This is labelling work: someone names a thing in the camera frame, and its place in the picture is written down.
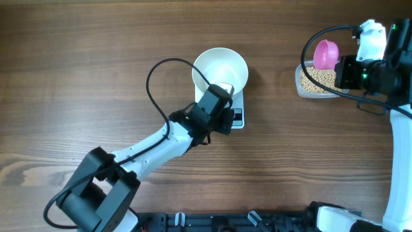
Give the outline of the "pink measuring scoop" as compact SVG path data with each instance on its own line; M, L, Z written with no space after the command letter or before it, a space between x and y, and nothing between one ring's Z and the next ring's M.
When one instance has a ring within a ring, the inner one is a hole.
M338 46L332 41L322 40L314 52L314 67L317 70L333 70L338 58Z

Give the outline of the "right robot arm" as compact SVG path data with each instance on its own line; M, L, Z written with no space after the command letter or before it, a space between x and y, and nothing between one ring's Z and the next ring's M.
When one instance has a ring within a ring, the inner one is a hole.
M335 65L335 87L305 76L323 90L380 106L390 112L393 164L388 205L382 222L373 222L332 204L310 204L315 231L411 231L411 20L397 19L384 27L370 19L349 25L356 39L357 55L347 55Z

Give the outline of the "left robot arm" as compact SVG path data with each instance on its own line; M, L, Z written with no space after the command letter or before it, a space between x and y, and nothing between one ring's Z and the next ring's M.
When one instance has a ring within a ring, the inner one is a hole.
M146 139L108 153L91 150L57 197L57 206L77 231L134 231L138 215L130 209L141 182L169 160L198 145L213 131L229 134L233 121L230 84L210 84L201 99L178 110Z

